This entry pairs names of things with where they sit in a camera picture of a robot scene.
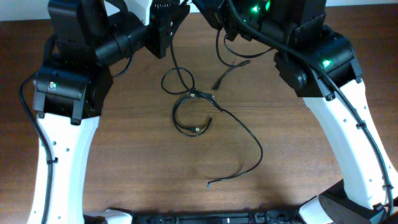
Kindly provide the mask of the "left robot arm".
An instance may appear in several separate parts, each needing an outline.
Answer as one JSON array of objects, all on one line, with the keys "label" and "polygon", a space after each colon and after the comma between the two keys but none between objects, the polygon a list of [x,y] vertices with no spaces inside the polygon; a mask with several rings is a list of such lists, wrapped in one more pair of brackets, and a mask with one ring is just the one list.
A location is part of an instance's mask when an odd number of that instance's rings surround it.
[{"label": "left robot arm", "polygon": [[84,212],[83,189],[91,143],[115,76],[111,66],[132,62],[140,49],[165,56],[186,18],[186,1],[50,0],[54,28],[43,64],[29,81],[32,106],[23,104],[39,137],[29,223],[132,223],[132,212]]}]

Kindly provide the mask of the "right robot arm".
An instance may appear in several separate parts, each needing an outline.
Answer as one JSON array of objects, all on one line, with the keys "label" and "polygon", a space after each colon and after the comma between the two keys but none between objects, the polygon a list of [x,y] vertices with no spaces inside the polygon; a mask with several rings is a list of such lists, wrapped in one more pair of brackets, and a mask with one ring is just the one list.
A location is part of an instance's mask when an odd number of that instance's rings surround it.
[{"label": "right robot arm", "polygon": [[395,223],[397,171],[369,112],[350,41],[325,25],[325,1],[196,1],[210,26],[276,51],[280,77],[323,128],[343,178],[305,202],[305,223]]}]

